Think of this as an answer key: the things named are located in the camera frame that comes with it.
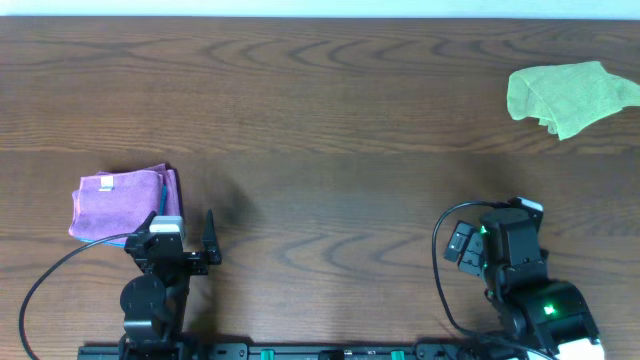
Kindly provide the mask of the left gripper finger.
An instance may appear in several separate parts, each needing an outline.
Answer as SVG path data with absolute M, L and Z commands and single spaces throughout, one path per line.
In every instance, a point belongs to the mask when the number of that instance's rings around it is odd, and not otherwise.
M 141 225 L 139 225 L 135 231 L 134 234 L 136 235 L 141 235 L 141 234 L 145 234 L 149 232 L 149 228 L 151 226 L 152 221 L 154 220 L 154 218 L 157 216 L 157 212 L 156 211 L 151 211 L 147 217 L 145 218 L 145 220 L 142 222 Z
M 209 209 L 206 214 L 202 235 L 202 245 L 206 252 L 208 263 L 211 265 L 220 265 L 222 262 L 222 255 L 215 230 L 214 216 L 211 209 Z

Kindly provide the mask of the purple cloth with label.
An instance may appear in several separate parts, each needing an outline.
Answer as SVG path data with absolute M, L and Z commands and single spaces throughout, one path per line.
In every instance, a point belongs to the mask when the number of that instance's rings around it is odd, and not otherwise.
M 151 212 L 161 213 L 163 193 L 163 176 L 153 170 L 81 177 L 69 234 L 95 241 L 131 233 Z

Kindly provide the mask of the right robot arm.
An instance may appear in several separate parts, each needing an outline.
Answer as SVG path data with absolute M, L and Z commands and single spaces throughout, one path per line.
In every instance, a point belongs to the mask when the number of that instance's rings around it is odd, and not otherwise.
M 481 279 L 484 296 L 503 327 L 494 333 L 463 329 L 485 359 L 602 359 L 600 333 L 586 300 L 570 282 L 548 274 L 539 244 L 542 205 L 516 197 L 483 202 L 476 225 L 458 221 L 445 260 Z

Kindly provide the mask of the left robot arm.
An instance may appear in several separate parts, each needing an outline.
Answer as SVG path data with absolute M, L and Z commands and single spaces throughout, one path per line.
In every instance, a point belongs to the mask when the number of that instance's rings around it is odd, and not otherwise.
M 222 262 L 212 212 L 206 214 L 201 251 L 183 248 L 180 216 L 149 213 L 130 235 L 125 252 L 142 274 L 122 290 L 125 335 L 121 359 L 201 359 L 207 355 L 198 341 L 183 332 L 184 314 L 193 276 L 205 276 Z

